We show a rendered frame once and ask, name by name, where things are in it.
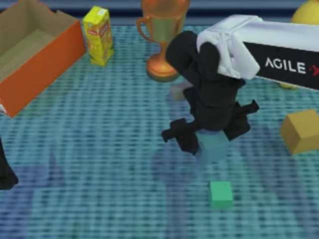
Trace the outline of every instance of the trophy base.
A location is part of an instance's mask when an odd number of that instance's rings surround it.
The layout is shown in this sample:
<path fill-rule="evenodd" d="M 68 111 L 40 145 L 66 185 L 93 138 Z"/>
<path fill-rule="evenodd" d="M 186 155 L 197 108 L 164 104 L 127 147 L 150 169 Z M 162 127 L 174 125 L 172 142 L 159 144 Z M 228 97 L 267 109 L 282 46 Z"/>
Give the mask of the trophy base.
<path fill-rule="evenodd" d="M 179 73 L 163 60 L 159 53 L 147 60 L 146 73 L 152 80 L 162 83 L 174 81 L 179 77 Z"/>

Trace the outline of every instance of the orange box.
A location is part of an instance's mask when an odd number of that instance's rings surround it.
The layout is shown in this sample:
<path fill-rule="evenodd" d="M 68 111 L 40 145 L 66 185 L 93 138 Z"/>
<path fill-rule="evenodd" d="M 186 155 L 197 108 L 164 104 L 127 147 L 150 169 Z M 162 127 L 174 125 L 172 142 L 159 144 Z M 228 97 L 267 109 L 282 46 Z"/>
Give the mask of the orange box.
<path fill-rule="evenodd" d="M 0 14 L 0 111 L 17 115 L 85 52 L 77 18 L 19 0 Z"/>

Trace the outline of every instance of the yellow box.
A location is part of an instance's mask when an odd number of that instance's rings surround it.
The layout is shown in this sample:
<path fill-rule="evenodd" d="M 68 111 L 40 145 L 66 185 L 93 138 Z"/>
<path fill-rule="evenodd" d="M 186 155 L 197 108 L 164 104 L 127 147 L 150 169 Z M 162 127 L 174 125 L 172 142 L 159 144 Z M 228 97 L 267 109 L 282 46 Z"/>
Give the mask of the yellow box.
<path fill-rule="evenodd" d="M 91 63 L 105 66 L 114 54 L 109 11 L 94 6 L 83 24 Z"/>

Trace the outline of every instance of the cardboard box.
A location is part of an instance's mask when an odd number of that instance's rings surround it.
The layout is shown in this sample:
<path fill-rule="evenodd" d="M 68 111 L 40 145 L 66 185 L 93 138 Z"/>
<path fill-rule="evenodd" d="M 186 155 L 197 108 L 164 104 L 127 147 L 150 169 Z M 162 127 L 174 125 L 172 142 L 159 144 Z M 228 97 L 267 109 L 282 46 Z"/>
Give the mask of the cardboard box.
<path fill-rule="evenodd" d="M 85 53 L 80 21 L 38 0 L 0 14 L 0 110 L 17 115 Z"/>
<path fill-rule="evenodd" d="M 105 66 L 114 54 L 109 11 L 92 7 L 84 17 L 83 25 L 91 63 Z"/>

